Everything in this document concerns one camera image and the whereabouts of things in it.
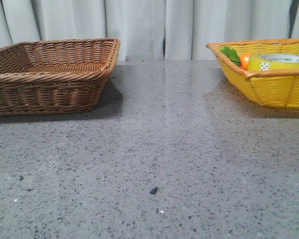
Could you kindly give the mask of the yellow tape roll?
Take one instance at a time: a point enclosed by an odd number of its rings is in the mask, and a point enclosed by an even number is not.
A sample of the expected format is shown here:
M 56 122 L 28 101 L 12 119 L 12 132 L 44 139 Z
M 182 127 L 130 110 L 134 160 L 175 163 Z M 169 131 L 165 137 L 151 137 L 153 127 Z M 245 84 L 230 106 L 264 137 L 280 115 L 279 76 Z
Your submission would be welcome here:
M 249 57 L 248 71 L 299 68 L 299 56 L 290 54 L 262 54 Z

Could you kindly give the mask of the small black debris crumb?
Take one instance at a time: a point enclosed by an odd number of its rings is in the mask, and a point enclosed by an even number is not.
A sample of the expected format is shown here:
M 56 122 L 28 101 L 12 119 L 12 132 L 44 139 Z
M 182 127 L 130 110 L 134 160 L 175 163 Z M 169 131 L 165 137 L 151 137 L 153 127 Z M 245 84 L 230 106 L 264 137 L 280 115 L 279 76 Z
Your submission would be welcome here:
M 158 191 L 158 187 L 154 187 L 153 189 L 150 190 L 150 194 L 156 194 Z

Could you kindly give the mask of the white curtain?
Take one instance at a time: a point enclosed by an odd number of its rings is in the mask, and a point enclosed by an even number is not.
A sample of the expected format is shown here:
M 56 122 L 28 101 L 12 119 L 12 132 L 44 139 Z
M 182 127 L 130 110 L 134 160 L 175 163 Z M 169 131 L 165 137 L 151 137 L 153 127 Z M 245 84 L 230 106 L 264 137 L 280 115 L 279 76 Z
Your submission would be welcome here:
M 299 0 L 0 0 L 0 48 L 103 37 L 121 61 L 207 60 L 212 42 L 299 38 Z

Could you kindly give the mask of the brown wicker basket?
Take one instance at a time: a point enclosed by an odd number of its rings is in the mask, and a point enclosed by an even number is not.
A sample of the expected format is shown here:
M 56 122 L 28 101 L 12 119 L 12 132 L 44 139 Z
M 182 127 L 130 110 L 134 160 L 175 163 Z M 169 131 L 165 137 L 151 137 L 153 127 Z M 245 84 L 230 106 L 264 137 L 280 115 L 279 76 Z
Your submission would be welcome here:
M 0 117 L 92 110 L 119 49 L 117 38 L 31 41 L 0 48 Z

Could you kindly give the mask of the orange toy carrot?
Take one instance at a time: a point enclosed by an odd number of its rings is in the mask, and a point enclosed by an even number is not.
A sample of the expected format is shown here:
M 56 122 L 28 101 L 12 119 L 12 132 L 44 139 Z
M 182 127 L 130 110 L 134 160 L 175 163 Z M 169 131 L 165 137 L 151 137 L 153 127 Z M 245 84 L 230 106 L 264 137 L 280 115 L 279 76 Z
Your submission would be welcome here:
M 229 46 L 224 46 L 220 49 L 220 52 L 227 56 L 230 61 L 236 66 L 240 67 L 243 70 L 248 69 L 249 58 L 252 56 L 252 53 L 238 55 L 238 52 L 234 48 L 230 48 Z

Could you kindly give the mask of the yellow woven basket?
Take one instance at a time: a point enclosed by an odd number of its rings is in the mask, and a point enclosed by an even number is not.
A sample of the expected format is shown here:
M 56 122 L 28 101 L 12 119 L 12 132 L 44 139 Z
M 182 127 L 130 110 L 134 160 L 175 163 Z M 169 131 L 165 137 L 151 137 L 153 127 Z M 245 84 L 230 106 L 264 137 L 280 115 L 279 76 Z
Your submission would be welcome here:
M 272 53 L 299 56 L 299 38 L 208 43 L 206 46 L 217 58 L 229 82 L 247 98 L 268 107 L 299 108 L 299 68 L 247 71 L 220 52 L 223 46 L 228 46 L 238 55 Z

